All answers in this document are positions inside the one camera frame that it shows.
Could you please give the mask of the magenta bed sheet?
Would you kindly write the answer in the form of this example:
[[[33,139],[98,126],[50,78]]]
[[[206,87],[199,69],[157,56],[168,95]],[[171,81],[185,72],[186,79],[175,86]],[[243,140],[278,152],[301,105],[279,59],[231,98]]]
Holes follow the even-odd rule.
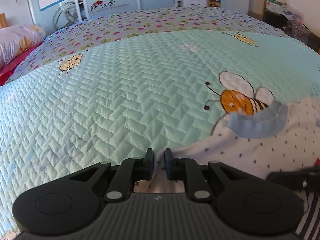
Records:
[[[12,76],[15,69],[18,67],[19,64],[21,64],[35,49],[37,49],[42,43],[38,44],[37,46],[34,46],[25,52],[21,53],[17,57],[15,57],[10,63],[8,63],[6,66],[4,66],[1,69],[1,78],[0,78],[0,86],[4,85],[9,77]]]

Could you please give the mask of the heart patterned bedsheet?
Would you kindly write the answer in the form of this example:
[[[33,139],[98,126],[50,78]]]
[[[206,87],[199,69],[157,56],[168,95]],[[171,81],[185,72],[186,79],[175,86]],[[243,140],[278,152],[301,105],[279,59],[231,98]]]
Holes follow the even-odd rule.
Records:
[[[44,39],[6,83],[77,51],[124,38],[170,31],[203,29],[244,31],[284,37],[284,31],[251,16],[222,8],[163,8],[113,14],[77,23]]]

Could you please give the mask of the floral long pillow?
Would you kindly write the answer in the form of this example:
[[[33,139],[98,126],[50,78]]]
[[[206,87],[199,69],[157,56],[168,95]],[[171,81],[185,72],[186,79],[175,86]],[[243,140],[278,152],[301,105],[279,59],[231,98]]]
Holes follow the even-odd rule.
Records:
[[[26,50],[41,44],[45,38],[46,32],[38,24],[13,25],[1,29],[1,68]]]

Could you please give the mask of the wooden headboard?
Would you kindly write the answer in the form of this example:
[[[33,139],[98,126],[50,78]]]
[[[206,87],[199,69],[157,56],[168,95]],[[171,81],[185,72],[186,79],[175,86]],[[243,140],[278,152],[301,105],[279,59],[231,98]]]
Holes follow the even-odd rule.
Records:
[[[7,19],[5,13],[0,14],[0,28],[7,28],[9,25],[7,23]]]

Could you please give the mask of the mint green bee quilt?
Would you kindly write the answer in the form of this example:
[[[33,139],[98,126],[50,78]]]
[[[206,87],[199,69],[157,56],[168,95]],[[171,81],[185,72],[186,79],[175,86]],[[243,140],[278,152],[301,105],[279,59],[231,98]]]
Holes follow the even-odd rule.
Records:
[[[319,55],[260,33],[147,34],[47,63],[1,87],[1,238],[18,234],[12,205],[28,189],[304,98],[319,99]]]

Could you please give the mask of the white patterned baby garment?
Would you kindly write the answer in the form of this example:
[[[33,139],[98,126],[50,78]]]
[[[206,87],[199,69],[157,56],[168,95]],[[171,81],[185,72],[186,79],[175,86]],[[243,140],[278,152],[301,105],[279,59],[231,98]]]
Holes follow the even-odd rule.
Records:
[[[304,98],[288,104],[274,100],[257,116],[233,113],[215,124],[203,141],[173,150],[163,146],[155,154],[151,181],[139,181],[135,192],[183,192],[181,181],[165,182],[164,150],[171,148],[176,158],[191,158],[198,164],[219,161],[266,179],[272,172],[300,172],[319,167],[319,99]],[[294,190],[304,200],[305,213],[296,234],[302,239],[319,239],[319,190],[312,193],[307,179]]]

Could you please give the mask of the black chair with clothes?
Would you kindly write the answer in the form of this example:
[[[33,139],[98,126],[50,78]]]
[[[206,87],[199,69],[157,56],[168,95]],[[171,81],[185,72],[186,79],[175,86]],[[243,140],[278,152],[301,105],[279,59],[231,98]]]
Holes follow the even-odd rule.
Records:
[[[284,15],[266,10],[263,22],[284,31],[292,38],[304,43],[319,54],[319,36],[311,32],[302,22],[288,20]]]

